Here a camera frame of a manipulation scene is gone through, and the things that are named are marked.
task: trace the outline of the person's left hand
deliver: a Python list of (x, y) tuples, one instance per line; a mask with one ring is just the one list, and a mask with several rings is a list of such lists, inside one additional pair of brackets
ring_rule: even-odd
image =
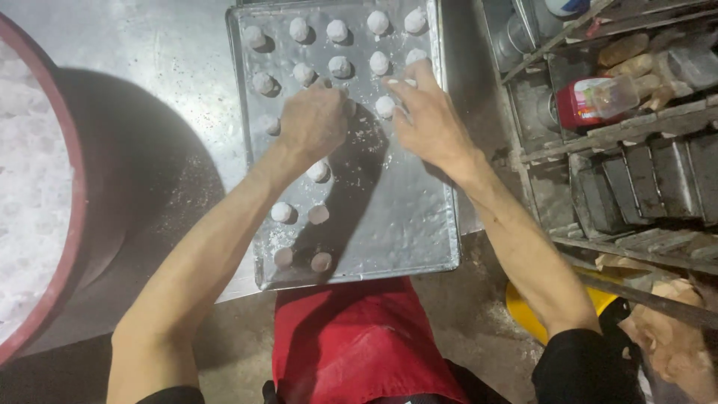
[(347, 93), (328, 88), (319, 78), (307, 90), (289, 97), (281, 113), (281, 142), (298, 152), (307, 168), (342, 144), (348, 131), (343, 107)]

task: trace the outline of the yellow stool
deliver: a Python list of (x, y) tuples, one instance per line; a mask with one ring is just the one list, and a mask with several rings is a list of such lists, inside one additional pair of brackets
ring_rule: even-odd
[[(620, 282), (620, 279), (601, 275), (593, 271), (586, 271), (576, 267), (574, 267), (574, 269), (612, 282)], [(616, 295), (594, 288), (586, 287), (586, 291), (593, 302), (593, 306), (596, 308), (597, 316), (600, 316), (606, 307), (618, 298)], [(528, 304), (526, 304), (521, 295), (518, 294), (518, 290), (516, 290), (516, 287), (514, 287), (511, 282), (506, 285), (506, 308), (511, 317), (513, 317), (519, 325), (524, 327), (525, 330), (531, 333), (534, 338), (538, 339), (543, 345), (548, 344), (549, 336), (546, 333), (546, 329), (541, 325), (536, 315), (533, 314), (531, 308), (528, 307)]]

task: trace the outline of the red bowl rim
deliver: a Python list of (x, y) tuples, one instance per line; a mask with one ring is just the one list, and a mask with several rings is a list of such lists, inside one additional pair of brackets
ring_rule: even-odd
[(67, 239), (62, 256), (57, 264), (55, 274), (47, 286), (37, 305), (32, 309), (30, 315), (13, 334), (0, 344), (0, 364), (16, 354), (24, 345), (30, 342), (40, 326), (49, 321), (53, 316), (51, 311), (57, 312), (61, 300), (61, 292), (66, 289), (68, 279), (73, 271), (73, 266), (78, 258), (80, 242), (82, 240), (85, 220), (87, 215), (87, 179), (85, 176), (85, 162), (82, 156), (80, 138), (75, 120), (70, 114), (70, 109), (62, 97), (60, 90), (55, 84), (52, 72), (57, 67), (42, 48), (20, 27), (13, 23), (10, 18), (0, 13), (0, 39), (5, 41), (17, 52), (20, 58), (27, 64), (32, 74), (39, 82), (42, 90), (50, 100), (50, 105), (55, 111), (55, 116), (60, 123), (62, 135), (65, 138), (70, 166), (73, 173), (73, 201), (70, 212), (70, 226), (67, 230)]

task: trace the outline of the metal table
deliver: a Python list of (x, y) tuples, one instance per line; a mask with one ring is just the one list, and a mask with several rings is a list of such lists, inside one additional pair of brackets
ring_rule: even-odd
[[(496, 119), (490, 48), (473, 3), (455, 3), (444, 10), (444, 27), (456, 27), (445, 32), (449, 92), (491, 158), (506, 136)], [(156, 196), (145, 220), (106, 273), (73, 296), (25, 354), (112, 332), (167, 253), (246, 174), (224, 19), (232, 5), (233, 0), (0, 0), (0, 12), (27, 31), (79, 91), (109, 113), (122, 109), (117, 122), (132, 121), (128, 134), (157, 134), (145, 142), (151, 150), (138, 150), (154, 181), (145, 181), (142, 191)], [(135, 108), (125, 111), (127, 104)], [(470, 202), (464, 195), (460, 201), (461, 233), (481, 230)], [(256, 292), (250, 253), (219, 301)]]

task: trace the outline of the black sleeve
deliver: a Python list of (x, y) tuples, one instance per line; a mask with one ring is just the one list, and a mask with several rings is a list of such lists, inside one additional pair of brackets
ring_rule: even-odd
[(555, 335), (531, 381), (539, 404), (642, 403), (628, 367), (597, 332), (568, 330)]
[(205, 404), (205, 397), (196, 387), (178, 386), (148, 395), (137, 404)]

